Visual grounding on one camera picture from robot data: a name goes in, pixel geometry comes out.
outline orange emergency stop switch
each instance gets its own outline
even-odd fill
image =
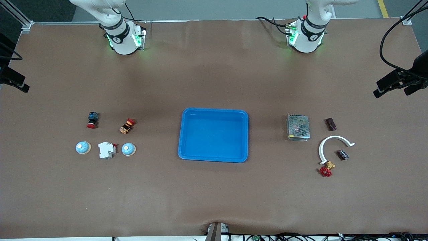
[[[133,121],[132,119],[128,119],[125,123],[125,125],[123,125],[119,130],[120,132],[122,132],[123,134],[128,133],[131,129],[132,126],[135,124],[135,121]]]

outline clamp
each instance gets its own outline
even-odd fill
[[[428,50],[416,57],[411,69],[403,71],[395,69],[376,82],[377,90],[373,91],[376,98],[395,89],[404,89],[409,96],[420,89],[428,87]]]

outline gray floor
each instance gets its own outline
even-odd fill
[[[400,17],[406,14],[418,0],[383,0],[389,17]],[[412,28],[421,51],[428,49],[428,10],[416,14],[412,18]]]
[[[295,18],[306,13],[304,0],[127,0],[136,19],[142,20],[220,20]],[[353,6],[335,6],[338,18],[381,18],[377,0],[360,0]],[[127,9],[120,9],[130,17]],[[95,21],[83,9],[77,8],[73,21]]]
[[[76,6],[68,0],[11,0],[30,20],[37,22],[71,21]],[[22,25],[5,9],[0,7],[0,32],[17,42]]]

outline blue plastic tray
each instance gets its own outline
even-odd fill
[[[248,114],[240,110],[185,109],[178,156],[185,160],[244,162],[248,157]]]

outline white curved plastic part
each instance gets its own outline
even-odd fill
[[[323,150],[323,148],[324,148],[324,144],[325,144],[325,142],[326,142],[327,140],[329,140],[329,139],[338,139],[338,140],[341,140],[342,142],[344,142],[344,143],[345,143],[347,146],[349,146],[349,147],[351,147],[351,146],[355,145],[355,143],[351,143],[351,142],[350,142],[350,141],[348,141],[346,138],[341,137],[341,136],[329,136],[329,137],[327,137],[326,139],[324,139],[324,140],[321,142],[320,147],[319,147],[319,149],[318,149],[318,153],[320,154],[320,159],[321,159],[320,165],[323,165],[324,163],[326,163],[326,162],[327,162],[327,159],[325,159],[325,156],[324,156],[324,150]]]

